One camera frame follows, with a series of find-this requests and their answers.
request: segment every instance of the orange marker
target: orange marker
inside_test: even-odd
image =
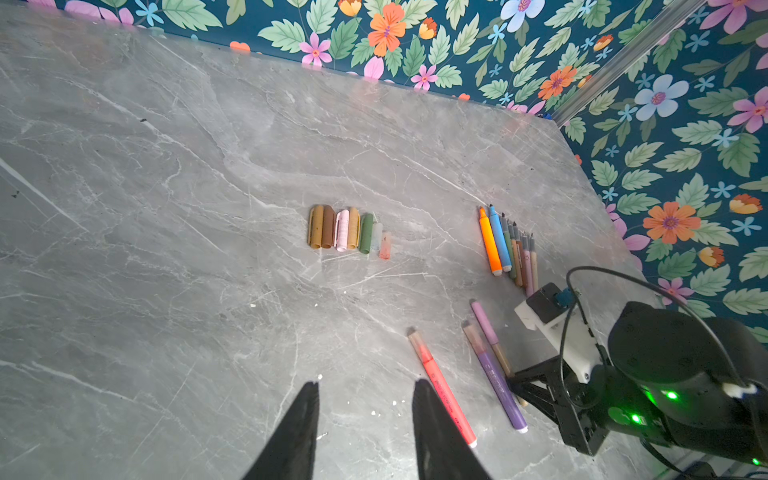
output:
[[[411,341],[411,345],[413,345],[413,348],[416,350],[416,354],[419,356],[419,360],[422,361],[424,370],[427,371],[429,379],[432,380],[432,385],[435,387],[437,396],[442,400],[442,404],[444,405],[445,410],[448,411],[448,414],[453,419],[456,427],[462,433],[462,436],[467,442],[467,445],[469,445],[469,448],[473,449],[477,446],[478,439],[475,436],[475,433],[472,431],[472,427],[469,426],[467,417],[464,416],[464,412],[462,412],[461,407],[458,406],[456,397],[453,396],[453,392],[451,392],[451,389],[448,387],[448,382],[446,382],[445,377],[442,376],[440,367],[437,366],[437,362],[432,358],[432,354],[429,352],[427,344],[424,343],[424,339],[422,339],[422,336],[419,334],[419,332],[412,332],[410,335],[408,335],[408,339]]]
[[[496,276],[501,276],[502,261],[498,258],[496,241],[493,240],[493,230],[491,230],[491,221],[488,219],[488,215],[485,214],[484,207],[480,207],[480,230],[482,230],[482,239],[485,242],[485,251],[488,252],[491,272]]]

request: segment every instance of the gray marble table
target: gray marble table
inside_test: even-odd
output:
[[[182,38],[0,4],[0,477],[223,478],[318,380],[319,479],[416,478],[419,328],[496,480],[650,478],[532,407],[509,425],[460,324],[554,354],[489,273],[477,207],[538,238],[541,281],[631,257],[555,125]],[[311,250],[313,204],[372,211],[390,261]],[[583,275],[604,336],[650,294]]]

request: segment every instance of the purple marker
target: purple marker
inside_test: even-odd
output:
[[[504,411],[507,412],[509,421],[512,422],[512,426],[515,427],[520,433],[526,433],[528,431],[528,423],[525,422],[523,414],[520,413],[518,405],[515,403],[515,399],[512,398],[512,394],[507,388],[505,377],[498,371],[498,367],[493,363],[491,355],[488,354],[488,350],[485,349],[482,338],[480,337],[480,331],[475,325],[467,325],[464,327],[464,333],[467,335],[469,342],[472,344],[472,348],[480,360],[482,368],[485,370],[485,374],[488,375],[488,380],[491,381],[493,389],[496,391],[496,396],[504,407]]]

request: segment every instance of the light blue flower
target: light blue flower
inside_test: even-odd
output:
[[[614,192],[614,188],[611,187],[608,190],[603,190],[603,200],[608,200],[609,202],[614,199],[614,197],[618,197],[619,194]]]
[[[730,198],[728,190],[733,190],[734,188],[736,188],[736,185],[728,185],[726,187],[724,182],[717,182],[717,187],[710,188],[710,191],[715,192],[715,198],[720,198],[720,195],[725,198]]]
[[[136,5],[139,6],[139,9],[136,11],[136,15],[140,17],[147,17],[147,23],[149,26],[154,27],[154,23],[165,23],[165,21],[160,18],[159,15],[155,14],[157,11],[157,4],[155,2],[152,2],[149,4],[149,6],[144,5],[141,3],[141,0],[136,0]]]
[[[611,53],[614,49],[613,48],[603,48],[600,50],[600,53],[597,54],[596,59],[597,60],[605,60],[608,57],[608,54]]]
[[[594,45],[594,40],[597,37],[598,37],[597,35],[595,35],[594,37],[586,37],[584,39],[584,44],[581,47],[582,48],[590,48],[592,45]]]
[[[493,33],[491,33],[488,36],[488,40],[493,40],[493,42],[491,42],[491,45],[496,45],[497,40],[499,40],[500,38],[504,38],[505,28],[507,28],[507,22],[502,23],[501,26],[493,25]]]
[[[710,31],[709,30],[707,30],[706,32],[701,34],[701,36],[699,36],[699,35],[697,35],[695,33],[692,34],[690,36],[690,39],[692,40],[692,42],[691,43],[687,43],[685,45],[685,48],[690,48],[690,53],[696,53],[696,50],[698,50],[699,47],[706,47],[707,45],[710,44],[709,40],[704,40],[708,36],[710,36]]]
[[[638,90],[642,90],[643,88],[650,88],[650,81],[654,78],[656,78],[656,74],[646,75],[642,73],[640,74],[640,79],[635,80],[634,83],[637,85]]]
[[[752,222],[755,221],[755,217],[747,217],[744,219],[743,222],[739,222],[738,220],[732,220],[731,223],[737,226],[737,228],[732,229],[731,231],[736,232],[744,232],[744,236],[748,237],[749,235],[752,235],[752,230],[755,230],[756,232],[758,230],[762,230],[763,228],[760,225],[752,225]]]
[[[712,88],[715,86],[714,84],[715,76],[712,75],[709,78],[699,78],[699,83],[694,85],[694,88],[698,88],[701,93],[704,93],[704,90],[707,90],[708,88]]]
[[[710,14],[709,12],[705,12],[704,11],[705,8],[707,8],[706,5],[701,7],[701,8],[699,8],[698,12],[694,12],[694,13],[690,14],[690,17],[688,17],[688,18],[690,18],[690,20],[688,21],[688,25],[690,25],[690,24],[692,24],[694,22],[696,22],[696,25],[699,25],[707,17],[707,15]]]
[[[583,17],[585,15],[589,15],[589,12],[592,11],[592,7],[598,4],[598,0],[587,0],[579,9],[578,9],[578,16]]]
[[[629,104],[624,106],[624,110],[619,111],[619,120],[632,121],[632,114],[637,111],[637,107],[630,108]]]
[[[722,134],[715,135],[715,140],[717,140],[715,143],[712,144],[713,147],[719,147],[720,145],[723,145],[723,148],[730,147],[730,142],[739,140],[738,135],[731,135],[733,133],[732,128],[726,128]]]

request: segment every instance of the orange flower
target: orange flower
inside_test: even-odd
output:
[[[611,43],[614,40],[613,35],[605,35],[604,37],[600,37],[600,40],[596,44],[594,44],[594,50],[600,51],[603,48],[606,48],[609,43]]]
[[[250,51],[250,47],[248,46],[247,43],[240,43],[238,41],[231,41],[230,48],[232,48],[233,50]]]
[[[704,247],[699,252],[699,260],[704,262],[705,265],[717,268],[725,261],[723,249],[718,247]]]
[[[362,7],[362,2],[360,0],[339,0],[339,10],[348,17],[357,15],[357,12],[360,11],[360,7]]]
[[[562,70],[557,70],[549,77],[549,80],[544,80],[544,83],[541,84],[541,91],[538,92],[538,97],[544,100],[557,97],[563,93],[563,88],[566,88],[573,82],[575,75],[576,69],[570,65]]]
[[[396,3],[385,5],[383,17],[378,13],[373,16],[373,31],[368,34],[368,43],[376,47],[373,53],[377,57],[383,57],[387,50],[395,51],[400,46],[398,37],[406,34],[406,24],[401,22],[405,16],[402,7]]]
[[[736,195],[729,204],[730,211],[735,214],[756,214],[763,209],[760,200],[747,194]]]
[[[419,25],[419,37],[422,40],[431,40],[437,35],[437,23],[432,20],[432,17],[428,17],[425,21]]]
[[[691,229],[701,227],[701,219],[692,217],[696,210],[691,205],[683,205],[678,202],[666,202],[664,209],[658,205],[648,211],[650,218],[643,219],[643,227],[650,228],[648,236],[654,240],[661,238],[661,243],[677,243],[679,238],[683,242],[694,236]]]

